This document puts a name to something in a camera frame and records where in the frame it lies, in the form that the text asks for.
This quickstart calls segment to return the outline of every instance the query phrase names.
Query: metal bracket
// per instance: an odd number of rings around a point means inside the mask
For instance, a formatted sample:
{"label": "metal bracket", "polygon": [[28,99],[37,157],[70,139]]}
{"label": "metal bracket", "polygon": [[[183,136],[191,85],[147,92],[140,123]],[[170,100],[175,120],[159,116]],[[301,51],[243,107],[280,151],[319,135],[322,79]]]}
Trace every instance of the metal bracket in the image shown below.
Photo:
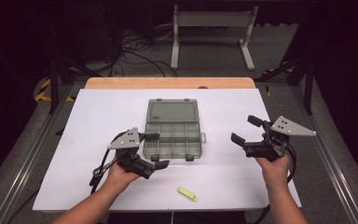
{"label": "metal bracket", "polygon": [[277,133],[283,133],[286,135],[297,136],[315,136],[316,132],[303,126],[292,122],[290,119],[286,119],[283,116],[277,118],[275,123],[272,124],[271,130]]}
{"label": "metal bracket", "polygon": [[139,147],[140,139],[138,128],[134,127],[131,130],[128,130],[126,133],[121,135],[116,141],[112,142],[107,146],[107,149],[124,149],[124,148],[133,148]]}

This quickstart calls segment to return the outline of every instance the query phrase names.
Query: yellow object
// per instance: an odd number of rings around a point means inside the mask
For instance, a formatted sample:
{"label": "yellow object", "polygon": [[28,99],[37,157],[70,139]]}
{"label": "yellow object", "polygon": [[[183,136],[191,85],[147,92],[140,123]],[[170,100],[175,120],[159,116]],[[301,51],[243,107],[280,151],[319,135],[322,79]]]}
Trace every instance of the yellow object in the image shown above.
{"label": "yellow object", "polygon": [[195,203],[199,201],[199,198],[197,198],[196,195],[194,195],[192,192],[188,191],[187,189],[178,188],[178,191],[183,195],[185,195],[187,198],[193,200],[193,202]]}

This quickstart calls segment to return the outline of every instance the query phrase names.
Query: hand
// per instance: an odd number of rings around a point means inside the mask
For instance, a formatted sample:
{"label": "hand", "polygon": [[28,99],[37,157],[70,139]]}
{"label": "hand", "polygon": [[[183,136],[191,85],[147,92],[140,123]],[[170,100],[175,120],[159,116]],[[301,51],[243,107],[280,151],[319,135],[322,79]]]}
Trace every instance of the hand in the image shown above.
{"label": "hand", "polygon": [[139,178],[137,174],[127,173],[115,162],[109,169],[108,176],[102,188],[112,190],[116,193],[123,192],[130,182]]}
{"label": "hand", "polygon": [[263,177],[268,190],[287,189],[287,173],[290,158],[284,155],[276,161],[270,162],[265,158],[255,158],[263,169]]}

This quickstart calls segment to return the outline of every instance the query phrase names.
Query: tackle box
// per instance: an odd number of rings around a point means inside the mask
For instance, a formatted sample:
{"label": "tackle box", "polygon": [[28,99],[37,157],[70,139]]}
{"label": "tackle box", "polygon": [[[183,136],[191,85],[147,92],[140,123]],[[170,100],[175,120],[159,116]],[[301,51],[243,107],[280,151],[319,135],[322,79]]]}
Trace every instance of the tackle box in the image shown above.
{"label": "tackle box", "polygon": [[144,156],[193,161],[202,154],[200,118],[195,99],[151,99],[145,133],[159,133],[159,140],[144,142]]}

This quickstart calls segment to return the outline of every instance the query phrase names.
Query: white table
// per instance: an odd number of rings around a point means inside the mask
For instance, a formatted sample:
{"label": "white table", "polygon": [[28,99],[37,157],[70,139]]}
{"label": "white table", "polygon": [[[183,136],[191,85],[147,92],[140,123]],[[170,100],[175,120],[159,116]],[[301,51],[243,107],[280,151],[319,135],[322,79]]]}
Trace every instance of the white table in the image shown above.
{"label": "white table", "polygon": [[[269,201],[261,168],[230,141],[236,133],[249,142],[262,140],[262,128],[248,115],[269,120],[257,89],[250,90],[81,90],[62,139],[34,202],[37,211],[65,211],[90,195],[91,172],[98,167],[112,139],[123,131],[145,130],[149,99],[197,99],[203,154],[194,161],[171,160],[150,179],[131,183],[112,205],[112,211],[249,210]],[[142,156],[143,145],[139,154]],[[115,151],[110,153],[112,160]],[[197,195],[194,203],[177,192]],[[289,189],[300,206],[296,188]]]}

